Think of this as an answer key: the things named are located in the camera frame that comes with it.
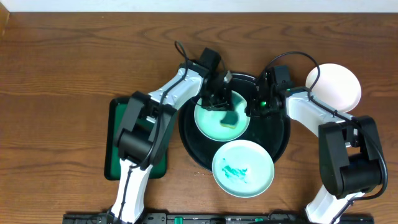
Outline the mint plate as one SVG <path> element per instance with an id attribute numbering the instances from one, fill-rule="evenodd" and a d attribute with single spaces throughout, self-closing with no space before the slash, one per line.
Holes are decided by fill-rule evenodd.
<path id="1" fill-rule="evenodd" d="M 232 91 L 233 111 L 239 113 L 239 122 L 235 129 L 220 125 L 227 111 L 209 111 L 199 105 L 194 109 L 194 120 L 198 129 L 207 138 L 214 141 L 231 141 L 242 135 L 248 128 L 250 117 L 246 115 L 247 101 L 239 93 Z"/>
<path id="2" fill-rule="evenodd" d="M 271 186 L 275 174 L 270 154 L 248 140 L 234 140 L 222 145 L 213 157 L 211 168 L 219 187 L 239 198 L 262 194 Z"/>

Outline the green yellow sponge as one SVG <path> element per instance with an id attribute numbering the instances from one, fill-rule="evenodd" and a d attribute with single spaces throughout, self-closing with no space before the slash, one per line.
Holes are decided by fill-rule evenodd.
<path id="1" fill-rule="evenodd" d="M 227 111 L 220 120 L 220 125 L 230 129 L 235 129 L 239 122 L 239 113 L 237 111 Z"/>

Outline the pink plate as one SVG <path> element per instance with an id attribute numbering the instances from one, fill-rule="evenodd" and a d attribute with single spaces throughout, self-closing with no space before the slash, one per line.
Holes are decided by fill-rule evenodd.
<path id="1" fill-rule="evenodd" d="M 320 78 L 312 89 L 315 100 L 342 113 L 353 110 L 361 99 L 361 85 L 355 74 L 335 63 L 324 63 L 319 68 Z"/>

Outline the mint plate front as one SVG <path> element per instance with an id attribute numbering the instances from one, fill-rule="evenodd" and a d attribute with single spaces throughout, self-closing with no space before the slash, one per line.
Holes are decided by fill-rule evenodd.
<path id="1" fill-rule="evenodd" d="M 270 154 L 248 140 L 234 140 L 222 145 L 213 157 L 211 168 L 219 187 L 239 198 L 262 194 L 271 186 L 275 174 Z"/>

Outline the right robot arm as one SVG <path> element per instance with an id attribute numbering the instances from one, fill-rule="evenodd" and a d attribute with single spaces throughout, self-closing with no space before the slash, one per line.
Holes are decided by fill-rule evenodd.
<path id="1" fill-rule="evenodd" d="M 316 66 L 305 86 L 296 87 L 285 65 L 267 66 L 256 79 L 247 114 L 281 114 L 304 125 L 318 138 L 322 187 L 306 206 L 311 223 L 338 223 L 357 201 L 380 197 L 388 183 L 375 120 L 355 117 L 341 107 L 358 100 L 360 86 L 353 73 L 337 64 Z"/>

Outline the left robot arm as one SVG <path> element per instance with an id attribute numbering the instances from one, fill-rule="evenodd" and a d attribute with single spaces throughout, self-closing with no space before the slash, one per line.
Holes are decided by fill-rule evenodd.
<path id="1" fill-rule="evenodd" d="M 234 106 L 227 73 L 219 73 L 221 55 L 206 48 L 198 60 L 186 58 L 176 75 L 150 93 L 134 92 L 113 139 L 118 149 L 121 178 L 110 223 L 136 223 L 144 211 L 150 171 L 163 158 L 178 110 L 194 97 L 210 111 L 231 111 Z"/>

